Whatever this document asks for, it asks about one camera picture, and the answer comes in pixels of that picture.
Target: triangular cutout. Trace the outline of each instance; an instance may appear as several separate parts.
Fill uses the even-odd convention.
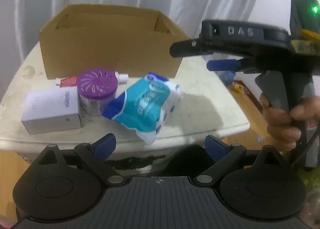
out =
[[[47,165],[57,163],[58,160],[53,151],[47,151],[47,153],[39,161],[39,165]]]
[[[270,164],[270,165],[282,165],[282,163],[278,160],[276,155],[274,155],[273,152],[268,152],[266,154],[266,157],[263,161],[264,164]]]

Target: cardboard box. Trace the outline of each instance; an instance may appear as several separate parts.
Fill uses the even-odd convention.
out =
[[[30,92],[21,121],[30,134],[81,128],[77,87]]]
[[[69,5],[39,32],[48,79],[102,67],[129,76],[175,77],[181,59],[169,48],[187,35],[160,11],[113,5]]]

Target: black cord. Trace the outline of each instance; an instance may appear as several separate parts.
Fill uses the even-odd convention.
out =
[[[295,161],[293,161],[291,163],[291,167],[295,168],[295,166],[299,163],[300,159],[307,154],[308,150],[311,148],[311,146],[313,145],[313,143],[315,142],[317,136],[319,135],[320,132],[320,124],[318,125],[317,129],[315,130],[315,132],[313,133],[312,137],[310,138],[310,140],[308,141],[307,146],[305,147],[304,151],[296,158]]]

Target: white box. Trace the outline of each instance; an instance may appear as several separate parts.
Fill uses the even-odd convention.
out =
[[[30,134],[80,128],[77,87],[30,92],[21,122]]]

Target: wooden floor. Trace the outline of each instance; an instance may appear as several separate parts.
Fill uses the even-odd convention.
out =
[[[263,144],[272,144],[273,139],[267,134],[267,124],[250,99],[245,94],[231,93],[248,117],[251,128],[245,133],[226,137],[224,141],[228,144],[240,143],[247,149],[260,149]],[[263,138],[260,143],[257,142],[258,136]],[[15,221],[12,190],[28,166],[16,153],[0,151],[0,215]]]

